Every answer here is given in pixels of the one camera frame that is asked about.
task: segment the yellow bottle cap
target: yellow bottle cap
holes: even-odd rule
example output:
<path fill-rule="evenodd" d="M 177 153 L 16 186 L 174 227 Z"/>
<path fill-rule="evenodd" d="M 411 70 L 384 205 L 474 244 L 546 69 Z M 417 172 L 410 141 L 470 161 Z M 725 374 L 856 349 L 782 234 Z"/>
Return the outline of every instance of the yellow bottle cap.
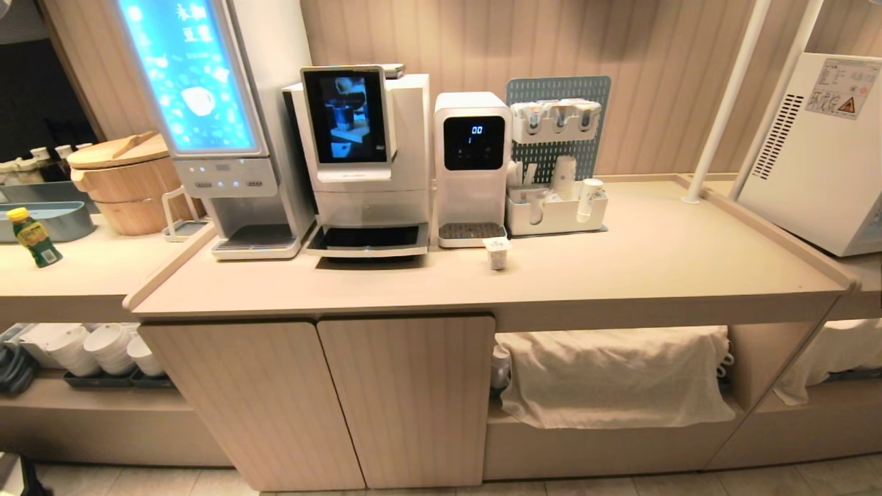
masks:
<path fill-rule="evenodd" d="M 26 218 L 30 217 L 30 213 L 27 212 L 27 209 L 24 207 L 13 208 L 9 212 L 6 213 L 6 217 L 13 222 L 21 222 Z"/>

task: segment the pegboard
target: pegboard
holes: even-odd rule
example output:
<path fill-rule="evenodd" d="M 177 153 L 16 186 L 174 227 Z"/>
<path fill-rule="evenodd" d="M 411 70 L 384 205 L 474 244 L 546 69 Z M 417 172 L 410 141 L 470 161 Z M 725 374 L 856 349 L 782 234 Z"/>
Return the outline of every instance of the pegboard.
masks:
<path fill-rule="evenodd" d="M 559 155 L 576 157 L 576 180 L 594 176 L 597 163 L 597 150 L 603 134 L 603 121 L 609 103 L 609 76 L 573 76 L 569 78 L 519 78 L 505 85 L 505 103 L 522 103 L 537 100 L 560 100 L 562 98 L 584 98 L 596 101 L 603 106 L 601 122 L 594 139 L 586 141 L 551 141 L 524 145 L 512 143 L 512 160 L 527 164 L 536 163 L 535 183 L 550 183 L 554 164 Z"/>

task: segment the wooden lid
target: wooden lid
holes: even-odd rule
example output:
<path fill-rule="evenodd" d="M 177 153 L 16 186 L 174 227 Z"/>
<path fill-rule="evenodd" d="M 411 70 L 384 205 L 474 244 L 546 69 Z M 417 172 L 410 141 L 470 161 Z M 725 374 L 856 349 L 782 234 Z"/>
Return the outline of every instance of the wooden lid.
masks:
<path fill-rule="evenodd" d="M 108 169 L 167 156 L 168 147 L 162 135 L 149 131 L 78 150 L 67 157 L 67 162 L 74 169 Z"/>

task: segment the green bottle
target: green bottle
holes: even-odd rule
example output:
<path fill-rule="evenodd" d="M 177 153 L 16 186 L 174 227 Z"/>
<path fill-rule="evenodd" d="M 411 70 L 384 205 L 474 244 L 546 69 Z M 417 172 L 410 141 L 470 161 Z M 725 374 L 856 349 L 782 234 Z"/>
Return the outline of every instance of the green bottle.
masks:
<path fill-rule="evenodd" d="M 49 239 L 49 233 L 42 224 L 31 218 L 24 207 L 13 208 L 6 213 L 6 217 L 12 221 L 12 232 L 19 244 L 27 248 L 34 256 L 37 267 L 47 267 L 62 258 Z"/>

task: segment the digital display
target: digital display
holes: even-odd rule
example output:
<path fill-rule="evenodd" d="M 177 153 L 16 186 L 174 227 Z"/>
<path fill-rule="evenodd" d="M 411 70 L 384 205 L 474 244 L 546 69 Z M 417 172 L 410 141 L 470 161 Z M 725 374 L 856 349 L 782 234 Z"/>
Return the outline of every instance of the digital display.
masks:
<path fill-rule="evenodd" d="M 322 163 L 386 162 L 379 71 L 304 71 Z"/>
<path fill-rule="evenodd" d="M 444 150 L 448 170 L 499 169 L 505 152 L 505 119 L 448 117 L 444 121 Z"/>
<path fill-rule="evenodd" d="M 211 1 L 118 1 L 175 147 L 258 151 Z"/>

